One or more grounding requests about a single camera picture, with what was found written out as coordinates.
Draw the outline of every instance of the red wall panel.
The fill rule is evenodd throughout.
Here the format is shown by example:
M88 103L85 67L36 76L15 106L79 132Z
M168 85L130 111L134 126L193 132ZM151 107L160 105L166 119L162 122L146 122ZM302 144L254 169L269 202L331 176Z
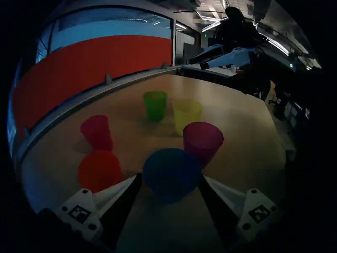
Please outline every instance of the red wall panel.
M13 92L18 134L79 92L112 78L171 64L170 39L121 35L81 41L53 52L32 67Z

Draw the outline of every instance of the window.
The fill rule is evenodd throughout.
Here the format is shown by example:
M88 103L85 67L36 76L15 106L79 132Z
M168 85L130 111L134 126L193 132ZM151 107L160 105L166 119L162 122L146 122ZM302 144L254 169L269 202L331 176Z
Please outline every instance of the window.
M184 55L184 43L199 46L200 47L200 33L187 26L176 22L176 55L175 65L181 65L183 63Z
M171 39L171 20L146 11L129 8L98 8L79 11L60 18L54 28L48 26L41 40L48 46L53 30L50 52L93 38L114 35L147 35ZM47 55L39 42L37 60Z

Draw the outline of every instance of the green plastic cup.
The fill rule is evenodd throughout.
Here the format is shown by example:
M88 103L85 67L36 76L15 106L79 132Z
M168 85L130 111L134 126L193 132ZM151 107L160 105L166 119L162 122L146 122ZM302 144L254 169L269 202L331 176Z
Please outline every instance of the green plastic cup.
M149 119L152 121L162 120L166 109L166 92L147 92L143 98Z

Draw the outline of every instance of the table surface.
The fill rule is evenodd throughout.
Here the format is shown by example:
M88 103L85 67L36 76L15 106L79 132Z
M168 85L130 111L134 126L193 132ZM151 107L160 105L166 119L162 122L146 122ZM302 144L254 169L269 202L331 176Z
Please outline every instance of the table surface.
M150 122L142 95L156 90L168 94L166 116L161 122ZM145 160L155 151L183 148L182 137L175 133L172 108L172 102L181 98L200 102L203 105L201 121L217 126L225 137L204 174L242 192L256 187L279 201L284 196L285 154L264 102L218 84L161 75L89 104L64 119L35 144L21 166L23 186L33 209L56 208L81 188L77 179L78 165L92 149L82 136L80 125L92 115L108 116L113 153L119 158L126 177L141 172ZM118 251L131 250L128 242L132 240L147 238L154 242L160 237L169 250L184 248L181 241L186 242L187 248L192 244L203 250L221 248L198 189L182 202L165 205L142 186L121 234ZM198 246L196 242L202 240L205 244ZM155 244L151 244L152 249L148 245L143 243L147 252L155 250Z

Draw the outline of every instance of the pink plastic cup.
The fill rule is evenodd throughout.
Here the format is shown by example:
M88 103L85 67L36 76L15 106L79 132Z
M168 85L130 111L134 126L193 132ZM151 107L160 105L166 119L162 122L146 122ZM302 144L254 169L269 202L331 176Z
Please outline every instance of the pink plastic cup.
M95 151L112 150L113 143L107 116L95 115L88 118L82 123L80 130Z
M193 122L183 130L184 150L194 155L204 168L224 142L219 128L206 122Z

